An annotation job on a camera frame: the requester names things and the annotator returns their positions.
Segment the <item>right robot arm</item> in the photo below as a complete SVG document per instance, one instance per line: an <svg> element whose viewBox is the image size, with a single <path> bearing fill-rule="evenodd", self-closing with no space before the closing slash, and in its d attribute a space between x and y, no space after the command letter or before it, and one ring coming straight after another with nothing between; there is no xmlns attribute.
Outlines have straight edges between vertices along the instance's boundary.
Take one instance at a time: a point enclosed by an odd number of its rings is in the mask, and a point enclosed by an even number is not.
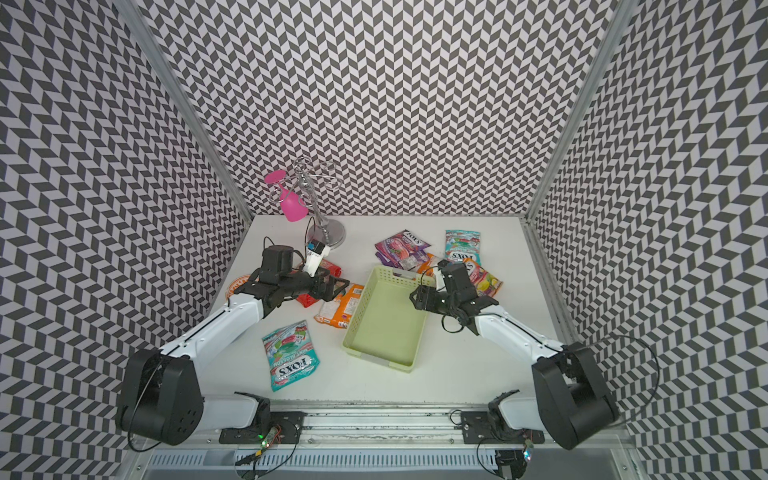
<svg viewBox="0 0 768 480"><path fill-rule="evenodd" d="M541 431L572 450L619 420L615 395L589 347L553 340L516 320L495 298L479 295L458 263L439 262L435 280L435 287L419 284L409 295L415 309L457 320L461 329L530 367L531 398L513 389L488 403L488 420L499 438Z"/></svg>

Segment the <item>red candy bag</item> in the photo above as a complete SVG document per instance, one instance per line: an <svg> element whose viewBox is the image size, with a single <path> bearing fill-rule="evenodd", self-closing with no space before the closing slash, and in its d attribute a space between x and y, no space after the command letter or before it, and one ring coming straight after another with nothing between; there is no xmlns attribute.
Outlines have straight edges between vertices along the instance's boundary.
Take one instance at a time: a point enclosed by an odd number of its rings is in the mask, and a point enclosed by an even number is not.
<svg viewBox="0 0 768 480"><path fill-rule="evenodd" d="M343 270L339 265L328 260L323 260L321 267L318 269L316 275L311 278L312 284L309 287L309 290L300 293L296 300L303 307L308 308L320 300L330 301L335 299L337 296L322 296L320 294L320 284L323 277L337 277L342 279L342 273Z"/></svg>

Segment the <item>teal candy bag back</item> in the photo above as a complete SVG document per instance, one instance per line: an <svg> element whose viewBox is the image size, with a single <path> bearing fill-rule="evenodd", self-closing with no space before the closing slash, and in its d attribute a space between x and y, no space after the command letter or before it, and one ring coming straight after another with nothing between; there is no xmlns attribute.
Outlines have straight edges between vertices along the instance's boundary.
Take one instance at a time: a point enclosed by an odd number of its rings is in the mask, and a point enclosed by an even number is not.
<svg viewBox="0 0 768 480"><path fill-rule="evenodd" d="M481 233L472 230L451 229L445 232L445 259L453 262L472 260L481 264Z"/></svg>

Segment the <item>pink orange candy bag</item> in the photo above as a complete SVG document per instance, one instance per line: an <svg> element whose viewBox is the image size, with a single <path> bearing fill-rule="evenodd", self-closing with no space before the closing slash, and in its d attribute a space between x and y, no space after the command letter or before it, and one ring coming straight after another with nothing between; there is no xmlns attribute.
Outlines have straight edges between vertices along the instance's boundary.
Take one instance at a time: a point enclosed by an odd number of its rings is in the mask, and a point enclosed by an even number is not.
<svg viewBox="0 0 768 480"><path fill-rule="evenodd" d="M474 285L477 293L480 296L493 298L502 287L503 282L472 259L465 259L463 263L470 282Z"/></svg>

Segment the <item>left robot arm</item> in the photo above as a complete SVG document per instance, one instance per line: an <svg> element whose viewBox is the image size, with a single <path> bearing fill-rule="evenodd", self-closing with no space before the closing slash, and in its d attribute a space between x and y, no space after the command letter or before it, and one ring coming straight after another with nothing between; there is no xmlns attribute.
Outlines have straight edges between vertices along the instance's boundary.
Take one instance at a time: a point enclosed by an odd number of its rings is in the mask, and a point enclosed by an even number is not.
<svg viewBox="0 0 768 480"><path fill-rule="evenodd" d="M270 402L245 392L204 395L199 375L232 342L284 302L307 294L330 301L348 281L322 267L329 246L310 241L303 264L297 250L271 245L262 262L225 305L201 324L159 349L140 349L128 360L117 401L115 424L127 438L179 445L198 432L217 431L221 441L254 443L273 426Z"/></svg>

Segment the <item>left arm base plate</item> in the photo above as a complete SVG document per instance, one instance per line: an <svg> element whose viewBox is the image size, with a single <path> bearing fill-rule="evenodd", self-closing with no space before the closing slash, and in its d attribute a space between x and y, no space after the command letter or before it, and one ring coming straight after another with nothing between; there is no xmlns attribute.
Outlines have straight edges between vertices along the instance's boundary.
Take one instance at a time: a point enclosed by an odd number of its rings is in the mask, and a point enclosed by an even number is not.
<svg viewBox="0 0 768 480"><path fill-rule="evenodd" d="M219 443L224 445L261 445L272 429L277 431L274 440L281 445L298 443L304 427L306 413L303 411L278 411L272 413L268 420L256 419L254 424L245 428L223 429L219 435Z"/></svg>

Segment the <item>pink plastic wine glass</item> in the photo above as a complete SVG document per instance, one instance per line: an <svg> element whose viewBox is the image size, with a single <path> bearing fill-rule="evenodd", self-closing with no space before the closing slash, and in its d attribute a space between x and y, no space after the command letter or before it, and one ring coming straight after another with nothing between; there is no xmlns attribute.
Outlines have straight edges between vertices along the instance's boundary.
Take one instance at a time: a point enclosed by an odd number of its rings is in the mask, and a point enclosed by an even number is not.
<svg viewBox="0 0 768 480"><path fill-rule="evenodd" d="M284 217L289 222L298 222L308 216L309 209L297 192L287 187L287 177L285 170L275 170L264 177L264 182L280 189L278 204Z"/></svg>

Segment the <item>orange patterned bowl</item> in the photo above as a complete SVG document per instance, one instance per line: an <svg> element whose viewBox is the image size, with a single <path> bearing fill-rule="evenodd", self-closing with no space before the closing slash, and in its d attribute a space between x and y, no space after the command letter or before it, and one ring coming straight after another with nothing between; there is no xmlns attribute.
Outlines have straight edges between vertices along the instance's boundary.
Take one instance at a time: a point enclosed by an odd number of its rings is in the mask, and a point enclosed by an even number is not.
<svg viewBox="0 0 768 480"><path fill-rule="evenodd" d="M238 278L236 278L227 288L226 291L226 299L229 299L231 296L233 296L238 288L245 285L248 282L249 276L243 275Z"/></svg>

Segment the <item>teal candy bag front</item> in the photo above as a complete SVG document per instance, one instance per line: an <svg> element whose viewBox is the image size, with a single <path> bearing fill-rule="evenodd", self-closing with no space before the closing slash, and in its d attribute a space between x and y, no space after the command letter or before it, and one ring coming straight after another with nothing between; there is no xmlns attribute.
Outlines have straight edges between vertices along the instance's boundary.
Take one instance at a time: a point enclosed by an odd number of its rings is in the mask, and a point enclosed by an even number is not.
<svg viewBox="0 0 768 480"><path fill-rule="evenodd" d="M274 330L262 338L262 344L273 392L312 375L320 366L305 320Z"/></svg>

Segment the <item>light green plastic basket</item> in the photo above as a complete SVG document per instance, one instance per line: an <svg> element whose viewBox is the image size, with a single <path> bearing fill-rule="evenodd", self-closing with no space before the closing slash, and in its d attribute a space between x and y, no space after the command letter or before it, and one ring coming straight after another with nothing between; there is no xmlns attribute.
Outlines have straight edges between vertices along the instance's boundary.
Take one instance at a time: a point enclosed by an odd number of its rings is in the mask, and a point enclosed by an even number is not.
<svg viewBox="0 0 768 480"><path fill-rule="evenodd" d="M358 301L342 348L353 357L409 373L414 368L427 319L410 295L435 281L391 267L376 266Z"/></svg>

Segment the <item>chrome glass holder stand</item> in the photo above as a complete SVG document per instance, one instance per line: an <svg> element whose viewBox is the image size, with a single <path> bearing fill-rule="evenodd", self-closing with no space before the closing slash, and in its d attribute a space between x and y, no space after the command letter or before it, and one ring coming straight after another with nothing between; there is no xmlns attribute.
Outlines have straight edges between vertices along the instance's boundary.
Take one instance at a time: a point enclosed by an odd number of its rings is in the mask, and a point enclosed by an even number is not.
<svg viewBox="0 0 768 480"><path fill-rule="evenodd" d="M336 174L323 173L321 167L315 165L309 157L299 157L294 161L295 186L308 201L308 208L313 218L313 226L307 228L307 240L319 240L331 249L338 248L346 239L346 229L337 219L332 219L322 212L317 189L318 180L335 182Z"/></svg>

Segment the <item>teal candy bag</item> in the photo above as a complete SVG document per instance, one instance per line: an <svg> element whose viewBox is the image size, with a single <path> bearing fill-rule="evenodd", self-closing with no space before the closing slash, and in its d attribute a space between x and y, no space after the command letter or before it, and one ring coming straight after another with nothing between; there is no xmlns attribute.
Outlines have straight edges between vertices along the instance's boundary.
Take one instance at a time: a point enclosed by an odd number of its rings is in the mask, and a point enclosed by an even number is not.
<svg viewBox="0 0 768 480"><path fill-rule="evenodd" d="M312 375L320 366L305 320L274 330L262 338L262 344L273 392Z"/></svg>
<svg viewBox="0 0 768 480"><path fill-rule="evenodd" d="M472 230L451 229L445 232L445 259L453 262L472 260L481 264L481 233Z"/></svg>

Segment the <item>aluminium front rail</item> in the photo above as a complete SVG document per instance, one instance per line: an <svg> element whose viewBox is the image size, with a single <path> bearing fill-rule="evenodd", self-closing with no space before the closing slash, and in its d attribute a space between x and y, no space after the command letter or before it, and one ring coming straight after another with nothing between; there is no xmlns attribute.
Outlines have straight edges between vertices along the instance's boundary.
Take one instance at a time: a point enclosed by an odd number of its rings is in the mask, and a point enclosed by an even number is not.
<svg viewBox="0 0 768 480"><path fill-rule="evenodd" d="M297 444L307 448L384 449L384 448L441 448L483 445L486 447L523 448L523 445L497 443L465 444L460 430L455 426L460 411L487 411L483 406L450 407L445 405L352 405L337 404L321 407L312 404L280 403L270 411L263 410L256 419L268 420L278 411L303 411L304 427ZM206 427L201 425L183 440L182 447L220 444L221 431L234 427ZM559 445L542 429L545 443L537 448L557 449Z"/></svg>

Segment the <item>purple candy bag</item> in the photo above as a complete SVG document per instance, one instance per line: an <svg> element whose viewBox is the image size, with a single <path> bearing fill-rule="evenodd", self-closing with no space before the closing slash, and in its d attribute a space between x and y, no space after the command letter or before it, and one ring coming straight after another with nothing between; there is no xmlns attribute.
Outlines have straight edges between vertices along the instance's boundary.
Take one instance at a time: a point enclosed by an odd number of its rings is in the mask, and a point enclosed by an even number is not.
<svg viewBox="0 0 768 480"><path fill-rule="evenodd" d="M409 230L402 230L374 245L376 257L383 265L414 270L429 262L429 244Z"/></svg>

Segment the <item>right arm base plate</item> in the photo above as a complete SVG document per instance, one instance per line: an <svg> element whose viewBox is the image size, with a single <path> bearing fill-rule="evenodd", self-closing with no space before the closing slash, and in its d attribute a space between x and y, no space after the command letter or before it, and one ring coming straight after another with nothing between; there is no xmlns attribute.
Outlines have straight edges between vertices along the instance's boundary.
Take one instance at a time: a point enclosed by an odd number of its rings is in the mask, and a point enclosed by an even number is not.
<svg viewBox="0 0 768 480"><path fill-rule="evenodd" d="M540 445L545 435L539 430L512 429L501 417L486 411L460 411L455 426L465 444L497 443L509 445Z"/></svg>

